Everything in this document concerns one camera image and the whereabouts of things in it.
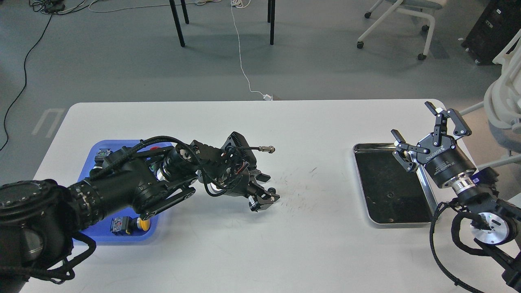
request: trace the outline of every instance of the black robotic arm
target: black robotic arm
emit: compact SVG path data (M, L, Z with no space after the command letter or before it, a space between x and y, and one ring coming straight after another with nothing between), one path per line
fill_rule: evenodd
M160 142L176 146L138 152ZM252 150L275 148L250 147L237 132L221 148L153 137L132 148L100 150L90 176L68 188L50 179L1 186L0 292L19 292L29 277L57 284L73 279L74 266L96 248L81 230L129 206L147 220L188 199L197 180L210 196L242 196L251 211L267 209L280 196L258 183L270 176L257 169ZM68 260L73 238L88 249ZM61 267L49 270L59 262Z
M452 208L457 212L451 228L456 246L472 255L492 257L505 269L502 277L506 284L521 292L521 252L513 258L498 248L518 235L521 209L498 198L495 188L498 173L490 167L476 172L476 166L457 146L457 139L472 133L458 111L436 109L430 102L425 104L436 116L433 132L416 145L407 144L397 130L393 129L391 133L396 139L393 155L407 172L423 167L439 188L451 187L457 195L451 202L441 202L431 221L430 244L436 263L455 285L481 292L452 275L436 255L433 244L436 221L444 210ZM448 134L448 118L455 124L453 135ZM460 228L464 218L472 221L471 232L480 249L461 242Z

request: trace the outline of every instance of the stainless steel tray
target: stainless steel tray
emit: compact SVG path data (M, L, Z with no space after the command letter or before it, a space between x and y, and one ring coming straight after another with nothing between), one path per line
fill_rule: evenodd
M378 227L430 224L437 202L420 167L406 172L392 156L392 143L359 143L353 147L356 173L369 219Z

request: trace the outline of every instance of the blue tray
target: blue tray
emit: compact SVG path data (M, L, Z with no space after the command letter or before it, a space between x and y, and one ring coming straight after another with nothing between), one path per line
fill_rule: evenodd
M85 177L89 176L89 172L94 167L94 157L98 153L100 149L111 149L113 152L121 149L122 146L133 147L139 143L139 140L102 140L95 144L87 156L87 160L83 165L83 169L81 170L80 177L78 177L78 181L83 180ZM141 151L147 151L151 147L168 147L171 146L171 143L157 143L154 145L149 145ZM157 220L160 215L154 216L150 219L150 229L148 231L133 231L131 235L114 235L110 232L110 224L112 219L115 217L121 216L131 216L133 218L139 216L134 212L131 207L123 209L115 214L107 216L105 219L99 221L93 226L82 231L85 235L91 237L96 242L137 242L148 239L154 231L156 230Z

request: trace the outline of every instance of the black table leg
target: black table leg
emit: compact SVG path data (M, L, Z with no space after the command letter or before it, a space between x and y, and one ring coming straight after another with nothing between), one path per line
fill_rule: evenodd
M271 29L269 32L269 44L273 45L273 38L275 36L275 0L268 0L268 1L271 2L271 12L269 14L271 16L271 21L270 21Z
M174 0L170 1L170 8L172 8L172 14L173 14L173 21L176 23L176 29L177 29L177 36L179 37L179 43L181 44L181 47L184 47L184 38L183 38L183 32L181 31L181 24L179 23L179 16L177 15L177 9L176 9L176 3Z
M181 7L183 8L184 22L189 24L190 21L188 20L187 4L184 0L181 0Z
M268 0L268 23L271 21L271 0Z

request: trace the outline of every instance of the gray floor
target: gray floor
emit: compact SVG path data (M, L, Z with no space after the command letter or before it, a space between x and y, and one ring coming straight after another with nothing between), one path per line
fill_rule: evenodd
M67 0L66 5L79 2ZM436 99L463 109L482 101L501 73L500 66L476 66L460 47L459 39L467 36L486 2L449 1L437 12L431 54L423 62L416 59L425 40L422 22L411 16L391 15L366 39L363 50L356 48L358 36L387 3L365 19L372 1L279 0L274 46L269 45L266 1L252 0L234 13L253 90L283 100ZM167 1L111 0L94 8L148 3ZM66 111L79 102L260 99L248 91L239 67L229 2L190 5L189 16L191 23L182 24L185 48L179 46L169 7L105 14L85 9L53 17L28 59L28 86L8 116L11 138L0 152L0 184L32 179L55 133L48 133L56 117L50 113L32 134L47 109ZM0 5L1 117L23 86L23 59L47 20L24 1ZM488 132L483 111L466 118L474 134L465 141L476 163L498 158L501 149ZM507 198L521 191L520 169L498 168L499 189Z

